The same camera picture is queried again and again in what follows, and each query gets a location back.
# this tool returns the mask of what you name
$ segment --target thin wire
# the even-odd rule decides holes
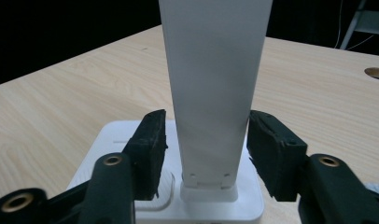
[[[365,40],[361,41],[360,43],[358,43],[358,44],[356,44],[355,46],[353,46],[353,47],[350,47],[349,49],[346,49],[346,50],[350,50],[350,49],[353,49],[353,48],[357,47],[358,45],[361,45],[361,44],[363,44],[363,43],[364,43],[364,42],[366,42],[367,40],[371,39],[371,37],[373,37],[373,36],[375,36],[375,35],[371,35],[371,36],[370,36],[370,37],[368,37],[367,39],[365,39]]]
[[[339,20],[338,20],[338,37],[337,43],[335,44],[335,49],[338,47],[339,39],[341,39],[341,20],[342,20],[342,5],[344,4],[344,0],[341,0],[341,5],[339,7]]]

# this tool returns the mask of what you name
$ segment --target wood grain surface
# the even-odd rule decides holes
[[[266,38],[253,109],[273,114],[309,146],[379,184],[379,56]],[[65,191],[108,122],[174,112],[161,27],[0,85],[0,197]],[[261,182],[262,223],[301,223]]]

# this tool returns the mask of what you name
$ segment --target white pedestal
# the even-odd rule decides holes
[[[121,152],[134,134],[140,120],[117,120],[100,131],[69,189],[91,178],[93,165],[101,156]],[[167,145],[159,185],[160,197],[150,202],[135,201],[139,224],[227,224],[259,223],[264,204],[257,172],[244,144],[235,189],[182,190],[181,160],[175,122],[166,121]]]

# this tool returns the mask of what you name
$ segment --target white device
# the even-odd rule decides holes
[[[244,140],[271,6],[272,0],[160,0],[175,122],[166,123],[161,197],[135,202],[137,223],[260,220],[263,200]],[[91,177],[100,156],[122,151],[135,124],[107,124],[69,188]]]

